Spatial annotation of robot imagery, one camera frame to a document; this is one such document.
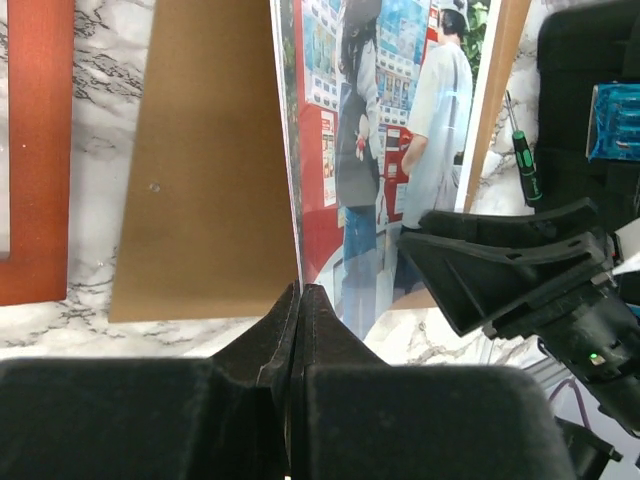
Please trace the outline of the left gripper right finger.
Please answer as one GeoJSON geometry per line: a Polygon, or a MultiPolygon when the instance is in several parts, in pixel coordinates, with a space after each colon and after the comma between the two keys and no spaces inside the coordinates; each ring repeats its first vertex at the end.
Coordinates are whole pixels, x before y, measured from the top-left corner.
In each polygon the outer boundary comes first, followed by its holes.
{"type": "Polygon", "coordinates": [[[296,479],[571,479],[543,390],[522,370],[390,366],[304,288],[292,372],[296,479]]]}

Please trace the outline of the green black precision screwdriver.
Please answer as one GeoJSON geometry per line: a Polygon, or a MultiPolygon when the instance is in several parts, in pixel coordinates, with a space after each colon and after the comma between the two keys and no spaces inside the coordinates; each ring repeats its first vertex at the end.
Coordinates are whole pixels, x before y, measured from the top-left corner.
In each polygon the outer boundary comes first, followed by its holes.
{"type": "Polygon", "coordinates": [[[511,138],[525,204],[531,208],[534,208],[536,204],[542,199],[543,193],[540,186],[539,176],[536,170],[533,153],[529,147],[524,131],[521,130],[518,126],[517,119],[513,110],[511,95],[508,90],[505,91],[504,100],[511,124],[511,138]]]}

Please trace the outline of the brown frame backing board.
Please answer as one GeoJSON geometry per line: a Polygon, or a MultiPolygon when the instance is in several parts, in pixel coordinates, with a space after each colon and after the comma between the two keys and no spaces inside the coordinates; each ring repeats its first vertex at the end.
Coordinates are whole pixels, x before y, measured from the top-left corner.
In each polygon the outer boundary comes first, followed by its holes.
{"type": "MultiPolygon", "coordinates": [[[[262,317],[300,274],[271,5],[155,6],[108,318],[262,317]]],[[[466,209],[528,3],[503,1],[466,209]]]]}

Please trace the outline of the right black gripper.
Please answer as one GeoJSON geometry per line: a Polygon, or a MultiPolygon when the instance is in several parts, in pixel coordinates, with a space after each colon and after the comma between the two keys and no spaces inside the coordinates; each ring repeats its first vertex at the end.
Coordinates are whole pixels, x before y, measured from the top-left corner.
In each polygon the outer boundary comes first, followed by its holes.
{"type": "Polygon", "coordinates": [[[398,246],[456,334],[539,337],[604,414],[636,430],[639,320],[607,274],[608,235],[588,230],[597,213],[588,198],[520,216],[431,211],[424,234],[398,246]]]}

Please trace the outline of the red wooden photo frame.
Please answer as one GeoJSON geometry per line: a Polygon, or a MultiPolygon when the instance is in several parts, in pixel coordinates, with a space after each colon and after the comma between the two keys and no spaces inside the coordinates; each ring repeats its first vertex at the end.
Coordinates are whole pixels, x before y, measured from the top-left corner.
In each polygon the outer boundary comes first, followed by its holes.
{"type": "Polygon", "coordinates": [[[66,296],[72,127],[72,0],[10,1],[10,249],[4,306],[66,296]]]}

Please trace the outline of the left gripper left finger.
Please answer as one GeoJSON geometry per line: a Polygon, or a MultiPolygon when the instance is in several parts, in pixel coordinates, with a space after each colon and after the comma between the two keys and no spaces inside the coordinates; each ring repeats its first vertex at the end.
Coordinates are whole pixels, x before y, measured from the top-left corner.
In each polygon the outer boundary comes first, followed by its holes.
{"type": "Polygon", "coordinates": [[[1,364],[5,479],[281,479],[300,288],[210,357],[1,364]]]}

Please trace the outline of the printed photo of couple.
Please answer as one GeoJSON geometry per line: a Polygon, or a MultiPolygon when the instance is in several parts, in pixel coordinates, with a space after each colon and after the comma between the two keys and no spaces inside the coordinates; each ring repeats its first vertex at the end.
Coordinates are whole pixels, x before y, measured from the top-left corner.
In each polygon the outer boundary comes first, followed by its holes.
{"type": "Polygon", "coordinates": [[[401,234],[466,202],[503,1],[275,1],[299,269],[365,337],[422,287],[401,234]]]}

